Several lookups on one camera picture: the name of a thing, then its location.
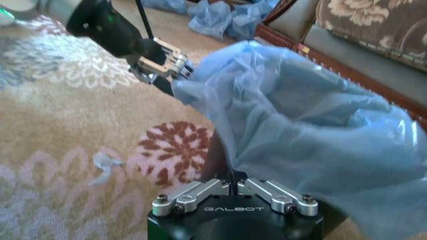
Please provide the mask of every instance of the floral rug pattern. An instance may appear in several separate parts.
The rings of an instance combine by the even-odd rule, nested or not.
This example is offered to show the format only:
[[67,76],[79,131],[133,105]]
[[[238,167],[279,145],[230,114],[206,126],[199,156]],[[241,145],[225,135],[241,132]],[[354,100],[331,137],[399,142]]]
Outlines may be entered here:
[[[135,2],[113,3],[143,30]],[[195,62],[227,45],[187,16],[146,12]],[[191,107],[55,20],[0,28],[0,239],[147,239],[153,200],[201,176],[211,135]],[[92,186],[98,152],[125,165]]]

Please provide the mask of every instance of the sofa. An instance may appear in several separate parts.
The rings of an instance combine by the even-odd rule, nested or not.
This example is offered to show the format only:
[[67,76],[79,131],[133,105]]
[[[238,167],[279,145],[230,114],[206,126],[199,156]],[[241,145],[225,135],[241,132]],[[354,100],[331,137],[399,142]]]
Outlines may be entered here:
[[[381,94],[407,110],[427,130],[427,2],[411,3],[413,0],[282,0],[258,25],[255,38],[293,49]],[[410,54],[387,48],[409,45],[409,36],[405,44],[398,42],[402,30],[411,32],[413,42],[415,37],[423,37],[425,45],[418,44],[423,58],[411,58],[414,47]]]

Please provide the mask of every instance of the crumpled plastic bag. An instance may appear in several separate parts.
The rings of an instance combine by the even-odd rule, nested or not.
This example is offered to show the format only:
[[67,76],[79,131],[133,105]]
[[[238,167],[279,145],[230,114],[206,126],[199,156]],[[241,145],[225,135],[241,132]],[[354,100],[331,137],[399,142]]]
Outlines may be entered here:
[[231,23],[227,28],[227,34],[239,40],[254,38],[258,24],[262,22],[273,7],[267,1],[254,4],[235,5],[231,13]]
[[254,38],[257,25],[277,6],[279,0],[258,0],[253,4],[230,5],[218,1],[210,4],[207,0],[201,1],[189,8],[193,18],[189,27],[198,33],[223,39],[223,34],[250,40]]
[[274,8],[274,7],[278,5],[279,0],[254,0],[254,2],[255,2],[255,3],[265,2],[265,3],[269,4],[269,6],[270,6],[271,8]]
[[189,8],[191,21],[189,27],[195,32],[223,39],[223,34],[233,20],[233,11],[229,4],[218,1],[210,4],[202,0]]
[[173,89],[214,122],[231,168],[326,201],[375,240],[427,232],[427,135],[378,94],[246,41]]
[[186,0],[143,0],[143,6],[179,14],[187,13]]
[[99,152],[94,154],[94,164],[102,169],[102,174],[99,177],[88,184],[90,186],[103,184],[109,181],[113,175],[113,167],[122,166],[123,161],[121,159],[111,158],[106,153]]

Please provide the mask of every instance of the screw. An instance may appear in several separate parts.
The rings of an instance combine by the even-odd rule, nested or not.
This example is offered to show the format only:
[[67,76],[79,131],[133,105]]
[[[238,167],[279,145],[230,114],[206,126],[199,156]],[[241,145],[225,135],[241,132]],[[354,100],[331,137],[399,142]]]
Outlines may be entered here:
[[182,197],[182,199],[185,199],[185,200],[191,200],[193,198],[194,198],[194,197],[190,196],[190,195],[186,195],[186,196]]
[[174,212],[177,215],[182,216],[182,215],[185,215],[185,208],[181,205],[177,205],[174,207]]
[[285,207],[285,213],[286,214],[293,214],[295,213],[297,211],[297,206],[295,204],[289,204],[286,207]]
[[165,204],[169,201],[169,195],[159,194],[157,201],[159,204]]
[[313,203],[314,200],[315,200],[315,198],[314,198],[313,196],[305,194],[305,195],[302,196],[302,200],[303,200],[306,203]]
[[279,201],[285,201],[285,200],[287,200],[289,198],[287,198],[286,196],[278,196],[277,199],[278,199]]

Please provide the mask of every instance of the red flower pattern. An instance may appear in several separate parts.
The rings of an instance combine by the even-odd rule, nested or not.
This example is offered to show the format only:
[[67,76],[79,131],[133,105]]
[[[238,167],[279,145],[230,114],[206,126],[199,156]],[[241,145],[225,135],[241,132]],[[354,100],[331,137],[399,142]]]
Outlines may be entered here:
[[213,131],[186,121],[151,128],[139,142],[138,155],[130,160],[138,172],[157,185],[190,183],[201,176]]

